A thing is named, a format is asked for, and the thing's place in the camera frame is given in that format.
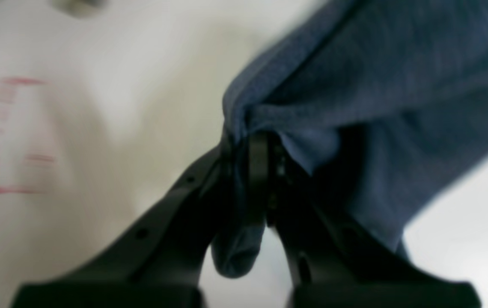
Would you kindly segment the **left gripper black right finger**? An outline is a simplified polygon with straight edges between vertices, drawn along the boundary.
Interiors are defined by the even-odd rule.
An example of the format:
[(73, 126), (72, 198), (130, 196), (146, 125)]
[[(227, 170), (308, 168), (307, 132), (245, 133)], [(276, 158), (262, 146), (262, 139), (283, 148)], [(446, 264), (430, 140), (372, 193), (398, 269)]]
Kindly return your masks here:
[(289, 308), (480, 308), (467, 282), (430, 275), (391, 253), (338, 209), (305, 192), (276, 135), (248, 139), (248, 225), (275, 228), (293, 289)]

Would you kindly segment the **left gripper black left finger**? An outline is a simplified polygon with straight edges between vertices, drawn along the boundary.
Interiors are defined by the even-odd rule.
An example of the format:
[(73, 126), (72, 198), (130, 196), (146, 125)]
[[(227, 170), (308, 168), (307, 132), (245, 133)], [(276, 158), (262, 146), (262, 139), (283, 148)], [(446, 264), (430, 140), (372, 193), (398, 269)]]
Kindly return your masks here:
[(204, 308), (205, 252), (228, 218), (231, 143), (224, 132), (107, 249), (50, 282), (21, 287), (14, 308)]

